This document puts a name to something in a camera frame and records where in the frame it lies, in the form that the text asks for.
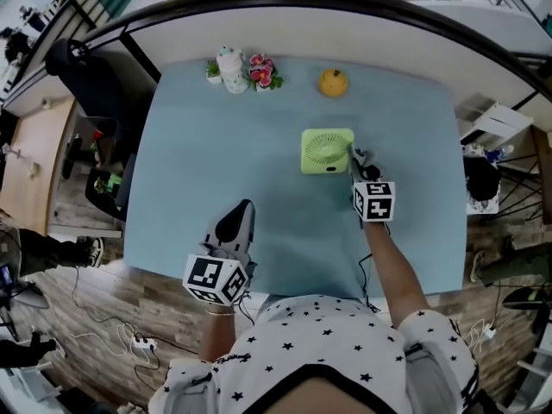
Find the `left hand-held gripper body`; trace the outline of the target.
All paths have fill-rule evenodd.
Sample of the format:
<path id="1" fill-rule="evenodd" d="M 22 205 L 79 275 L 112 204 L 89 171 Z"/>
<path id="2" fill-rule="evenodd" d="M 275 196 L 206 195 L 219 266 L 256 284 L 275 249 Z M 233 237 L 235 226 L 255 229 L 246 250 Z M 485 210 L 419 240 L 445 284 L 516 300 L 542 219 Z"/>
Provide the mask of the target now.
<path id="1" fill-rule="evenodd" d="M 188 256 L 182 286 L 202 302 L 233 305 L 249 288 L 257 263 L 248 252 L 248 242 L 217 240 L 218 222 L 210 223 L 197 252 Z"/>

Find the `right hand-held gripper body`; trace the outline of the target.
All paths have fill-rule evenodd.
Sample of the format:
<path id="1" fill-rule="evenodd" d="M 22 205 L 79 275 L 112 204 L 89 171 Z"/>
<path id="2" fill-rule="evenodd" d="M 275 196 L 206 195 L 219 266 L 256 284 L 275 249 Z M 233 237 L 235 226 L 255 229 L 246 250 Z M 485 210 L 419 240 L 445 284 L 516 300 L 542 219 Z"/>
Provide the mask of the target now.
<path id="1" fill-rule="evenodd" d="M 393 219 L 396 203 L 395 183 L 384 181 L 374 166 L 351 164 L 352 204 L 364 223 L 386 223 Z"/>

